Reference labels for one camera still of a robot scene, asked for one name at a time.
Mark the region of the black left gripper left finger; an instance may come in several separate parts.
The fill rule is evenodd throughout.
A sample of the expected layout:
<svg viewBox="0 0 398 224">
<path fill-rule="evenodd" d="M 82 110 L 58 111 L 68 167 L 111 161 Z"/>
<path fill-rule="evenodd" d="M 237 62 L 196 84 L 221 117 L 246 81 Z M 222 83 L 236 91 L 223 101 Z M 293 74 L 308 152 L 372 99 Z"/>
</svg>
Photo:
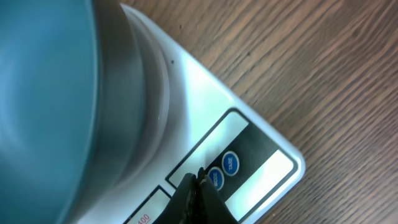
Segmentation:
<svg viewBox="0 0 398 224">
<path fill-rule="evenodd" d="M 164 211 L 154 224 L 191 224 L 196 216 L 197 201 L 196 175 L 185 174 Z"/>
</svg>

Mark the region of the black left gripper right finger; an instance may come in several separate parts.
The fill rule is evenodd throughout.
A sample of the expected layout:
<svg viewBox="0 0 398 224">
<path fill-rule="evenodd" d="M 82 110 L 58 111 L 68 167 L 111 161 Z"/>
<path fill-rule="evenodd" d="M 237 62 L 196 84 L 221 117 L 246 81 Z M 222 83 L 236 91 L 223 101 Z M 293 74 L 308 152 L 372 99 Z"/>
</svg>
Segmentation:
<svg viewBox="0 0 398 224">
<path fill-rule="evenodd" d="M 238 224 L 202 167 L 195 180 L 195 223 Z"/>
</svg>

